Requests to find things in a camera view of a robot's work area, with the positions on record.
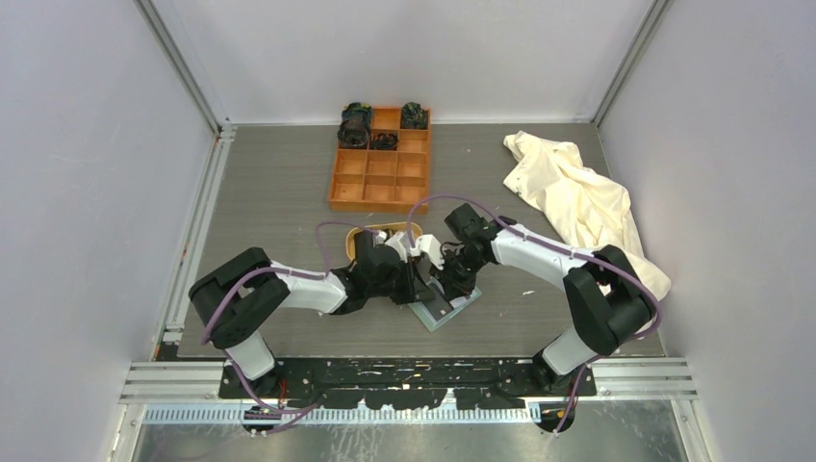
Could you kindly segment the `green card holder wallet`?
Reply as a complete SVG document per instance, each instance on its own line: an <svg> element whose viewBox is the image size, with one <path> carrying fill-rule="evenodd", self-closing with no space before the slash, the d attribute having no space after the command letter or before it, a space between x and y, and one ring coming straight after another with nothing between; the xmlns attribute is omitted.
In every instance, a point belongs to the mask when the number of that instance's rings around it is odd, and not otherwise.
<svg viewBox="0 0 816 462"><path fill-rule="evenodd" d="M428 286L431 288L434 297L429 301L408 303L407 307L429 332L437 331L482 295L479 288L474 288L469 295L447 300L442 285L438 280L431 278L428 281Z"/></svg>

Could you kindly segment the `tan oval card tray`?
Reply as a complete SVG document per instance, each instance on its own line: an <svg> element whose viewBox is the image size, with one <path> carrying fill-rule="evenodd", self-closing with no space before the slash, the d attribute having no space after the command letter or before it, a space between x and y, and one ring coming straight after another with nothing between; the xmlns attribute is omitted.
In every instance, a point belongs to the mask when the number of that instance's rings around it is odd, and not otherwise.
<svg viewBox="0 0 816 462"><path fill-rule="evenodd" d="M374 229L376 231L385 231L387 233L394 234L395 232L406 231L409 228L409 226L406 221L398 221L381 224L370 224L368 225L368 228ZM418 238L423 234L423 230L416 223L413 223L410 226L410 228L412 230L414 238ZM361 228L355 227L351 231L349 231L345 237L345 253L350 261L353 261L356 258L355 237L361 232L362 232Z"/></svg>

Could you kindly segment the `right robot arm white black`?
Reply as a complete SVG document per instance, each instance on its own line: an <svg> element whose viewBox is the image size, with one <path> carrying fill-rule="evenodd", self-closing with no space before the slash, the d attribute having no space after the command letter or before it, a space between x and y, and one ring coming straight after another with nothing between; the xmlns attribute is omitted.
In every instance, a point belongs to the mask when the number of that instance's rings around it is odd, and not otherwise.
<svg viewBox="0 0 816 462"><path fill-rule="evenodd" d="M455 247L443 249L441 265L431 269L444 295L469 295L489 264L522 270L564 292L572 325L533 356L530 368L546 395L560 394L575 370L610 355L657 316L653 296L614 245L571 250L511 218L487 220L469 204L457 207L445 223Z"/></svg>

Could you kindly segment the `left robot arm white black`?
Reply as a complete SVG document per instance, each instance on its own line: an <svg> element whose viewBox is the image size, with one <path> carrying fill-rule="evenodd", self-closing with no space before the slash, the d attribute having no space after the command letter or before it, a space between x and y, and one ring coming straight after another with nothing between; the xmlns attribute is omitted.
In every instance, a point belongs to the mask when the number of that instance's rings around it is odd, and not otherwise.
<svg viewBox="0 0 816 462"><path fill-rule="evenodd" d="M362 230L353 238L350 264L327 273L282 265L262 248L250 247L189 289L189 300L205 325L202 341L225 352L247 390L259 398L271 396L281 373L260 328L276 310L342 316L361 310L372 298L407 304L429 296L416 257L402 245L405 237Z"/></svg>

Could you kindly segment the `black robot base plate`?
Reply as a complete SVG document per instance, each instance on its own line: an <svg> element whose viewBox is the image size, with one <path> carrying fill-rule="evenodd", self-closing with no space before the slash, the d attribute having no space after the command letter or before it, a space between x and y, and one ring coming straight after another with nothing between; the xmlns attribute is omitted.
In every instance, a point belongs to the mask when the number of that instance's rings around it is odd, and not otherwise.
<svg viewBox="0 0 816 462"><path fill-rule="evenodd" d="M593 397L589 375L572 374L546 385L522 357L283 358L252 391L268 403L326 409L434 409L452 395L458 410L520 408L528 398Z"/></svg>

